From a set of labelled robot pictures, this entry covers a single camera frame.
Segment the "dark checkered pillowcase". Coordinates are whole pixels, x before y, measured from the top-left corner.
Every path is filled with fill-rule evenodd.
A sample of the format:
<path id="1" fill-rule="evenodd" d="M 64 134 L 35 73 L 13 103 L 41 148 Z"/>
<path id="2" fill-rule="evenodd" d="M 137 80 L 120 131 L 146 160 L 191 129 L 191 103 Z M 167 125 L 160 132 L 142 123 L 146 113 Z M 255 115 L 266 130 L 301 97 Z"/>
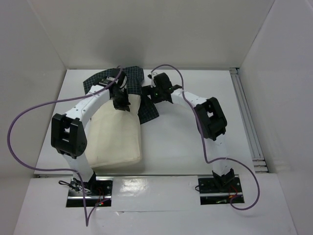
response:
<path id="1" fill-rule="evenodd" d="M 87 94 L 91 89 L 93 83 L 99 78 L 106 78 L 111 74 L 113 69 L 104 70 L 98 72 L 83 82 L 84 92 Z M 138 66 L 131 66 L 123 68 L 123 72 L 127 77 L 127 93 L 128 95 L 135 94 L 139 95 L 141 98 L 140 106 L 138 110 L 138 117 L 140 124 L 147 123 L 157 117 L 159 117 L 159 112 L 148 97 L 148 95 L 144 92 L 144 88 L 142 87 L 144 81 L 144 71 L 143 68 Z"/>

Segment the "cream white pillow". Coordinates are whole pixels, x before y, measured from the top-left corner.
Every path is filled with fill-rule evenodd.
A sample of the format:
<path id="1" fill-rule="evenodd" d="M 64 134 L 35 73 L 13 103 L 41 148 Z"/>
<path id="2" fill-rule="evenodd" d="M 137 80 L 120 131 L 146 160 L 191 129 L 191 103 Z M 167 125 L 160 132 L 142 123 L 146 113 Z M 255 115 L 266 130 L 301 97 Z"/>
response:
<path id="1" fill-rule="evenodd" d="M 134 165 L 142 159 L 141 96 L 130 94 L 128 98 L 130 111 L 115 109 L 110 100 L 91 118 L 85 154 L 94 171 Z"/>

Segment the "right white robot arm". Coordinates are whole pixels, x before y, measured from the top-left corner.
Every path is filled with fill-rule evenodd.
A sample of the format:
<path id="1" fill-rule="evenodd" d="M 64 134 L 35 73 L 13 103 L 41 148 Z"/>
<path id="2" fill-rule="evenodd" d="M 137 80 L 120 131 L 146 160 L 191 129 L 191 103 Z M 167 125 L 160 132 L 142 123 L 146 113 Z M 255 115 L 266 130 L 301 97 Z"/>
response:
<path id="1" fill-rule="evenodd" d="M 229 154 L 224 139 L 227 120 L 219 101 L 215 97 L 203 98 L 186 91 L 183 79 L 181 85 L 173 85 L 164 72 L 152 72 L 148 77 L 151 84 L 144 87 L 144 92 L 153 103 L 168 101 L 193 112 L 201 136 L 204 159 L 213 167 L 213 186 L 219 192 L 226 191 L 234 179 L 234 171 L 227 162 Z"/>

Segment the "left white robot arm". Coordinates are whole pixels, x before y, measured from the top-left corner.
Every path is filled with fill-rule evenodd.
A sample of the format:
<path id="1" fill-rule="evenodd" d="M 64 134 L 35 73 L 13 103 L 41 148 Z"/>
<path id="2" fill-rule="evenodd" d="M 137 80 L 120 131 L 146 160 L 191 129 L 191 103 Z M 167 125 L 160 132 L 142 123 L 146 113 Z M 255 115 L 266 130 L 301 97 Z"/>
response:
<path id="1" fill-rule="evenodd" d="M 86 97 L 64 114 L 55 114 L 51 120 L 51 146 L 65 158 L 74 170 L 73 177 L 85 195 L 96 191 L 96 174 L 85 155 L 88 140 L 85 127 L 98 109 L 108 101 L 116 110 L 130 111 L 126 91 L 127 76 L 113 69 L 104 78 L 94 81 Z"/>

